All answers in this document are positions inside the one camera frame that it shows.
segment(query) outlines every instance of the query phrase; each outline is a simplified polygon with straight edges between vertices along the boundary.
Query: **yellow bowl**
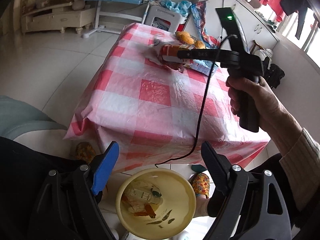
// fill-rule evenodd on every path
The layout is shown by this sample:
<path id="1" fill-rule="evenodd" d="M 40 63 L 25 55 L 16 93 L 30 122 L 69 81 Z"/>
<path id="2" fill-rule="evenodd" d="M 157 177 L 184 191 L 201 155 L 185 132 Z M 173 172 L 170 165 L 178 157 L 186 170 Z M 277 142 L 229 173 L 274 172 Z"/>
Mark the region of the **yellow bowl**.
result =
<path id="1" fill-rule="evenodd" d="M 121 202 L 121 196 L 132 181 L 151 182 L 161 191 L 163 203 L 155 210 L 156 218 L 135 217 Z M 196 196 L 190 183 L 179 173 L 163 168 L 140 171 L 128 178 L 119 188 L 116 211 L 122 225 L 132 234 L 149 240 L 167 239 L 177 235 L 191 222 L 196 210 Z"/>

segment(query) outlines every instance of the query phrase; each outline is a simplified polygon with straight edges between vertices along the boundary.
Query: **blue plastic bag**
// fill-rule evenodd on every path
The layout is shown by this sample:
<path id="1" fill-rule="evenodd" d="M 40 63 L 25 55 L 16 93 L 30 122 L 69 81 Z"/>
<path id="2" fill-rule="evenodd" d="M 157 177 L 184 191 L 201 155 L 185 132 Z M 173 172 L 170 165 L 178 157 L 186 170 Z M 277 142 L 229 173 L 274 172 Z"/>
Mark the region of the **blue plastic bag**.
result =
<path id="1" fill-rule="evenodd" d="M 171 0 L 160 1 L 160 5 L 162 7 L 167 8 L 170 11 L 177 12 L 181 14 L 183 17 L 188 17 L 191 4 L 192 3 L 189 1 L 181 1 L 178 3 L 175 3 Z"/>

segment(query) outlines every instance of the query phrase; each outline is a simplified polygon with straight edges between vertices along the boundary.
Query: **bread roll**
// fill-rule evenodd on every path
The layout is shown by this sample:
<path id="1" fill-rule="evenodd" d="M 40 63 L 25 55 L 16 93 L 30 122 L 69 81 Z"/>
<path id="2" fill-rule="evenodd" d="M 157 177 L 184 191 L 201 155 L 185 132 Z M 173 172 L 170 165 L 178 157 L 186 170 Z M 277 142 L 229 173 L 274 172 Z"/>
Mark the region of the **bread roll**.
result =
<path id="1" fill-rule="evenodd" d="M 205 44 L 202 41 L 196 41 L 195 47 L 198 49 L 205 49 Z"/>
<path id="2" fill-rule="evenodd" d="M 194 41 L 193 38 L 191 38 L 190 36 L 185 35 L 185 34 L 182 34 L 182 35 L 180 36 L 180 39 L 181 39 L 182 41 L 184 41 L 185 43 L 187 43 L 187 44 L 194 44 L 194 43 L 195 43 L 195 41 Z"/>
<path id="3" fill-rule="evenodd" d="M 189 34 L 188 32 L 176 32 L 176 36 L 177 36 L 178 38 L 181 37 L 181 35 L 183 35 L 183 34 L 190 37 L 190 34 Z"/>

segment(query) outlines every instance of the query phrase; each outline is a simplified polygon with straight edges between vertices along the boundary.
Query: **sweater sleeve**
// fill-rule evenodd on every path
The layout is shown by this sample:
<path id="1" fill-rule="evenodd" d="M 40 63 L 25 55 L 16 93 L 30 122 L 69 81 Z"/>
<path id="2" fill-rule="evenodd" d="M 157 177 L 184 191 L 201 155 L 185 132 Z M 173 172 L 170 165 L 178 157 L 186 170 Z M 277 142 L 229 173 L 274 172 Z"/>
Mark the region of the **sweater sleeve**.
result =
<path id="1" fill-rule="evenodd" d="M 320 185 L 320 145 L 303 128 L 298 141 L 280 160 L 280 164 L 288 177 L 297 208 L 301 211 Z"/>

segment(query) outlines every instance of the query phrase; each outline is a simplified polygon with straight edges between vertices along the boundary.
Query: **metal screw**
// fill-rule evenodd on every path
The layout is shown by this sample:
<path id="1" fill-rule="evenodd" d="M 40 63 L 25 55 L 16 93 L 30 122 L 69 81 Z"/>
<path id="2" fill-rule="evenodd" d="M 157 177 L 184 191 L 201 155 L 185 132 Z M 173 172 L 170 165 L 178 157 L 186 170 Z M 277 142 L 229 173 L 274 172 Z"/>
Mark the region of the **metal screw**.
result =
<path id="1" fill-rule="evenodd" d="M 84 165 L 80 166 L 80 170 L 81 171 L 86 171 L 87 169 L 89 169 L 89 166 L 87 164 L 84 164 Z"/>
<path id="2" fill-rule="evenodd" d="M 268 171 L 268 170 L 265 170 L 264 171 L 264 174 L 266 174 L 268 177 L 270 177 L 272 175 L 272 172 L 271 171 Z"/>
<path id="3" fill-rule="evenodd" d="M 233 165 L 233 166 L 232 166 L 232 169 L 233 169 L 234 171 L 241 171 L 241 167 L 240 167 L 239 165 Z"/>
<path id="4" fill-rule="evenodd" d="M 57 172 L 56 172 L 55 170 L 49 171 L 49 176 L 54 176 L 54 175 L 56 175 L 56 174 L 57 174 Z"/>

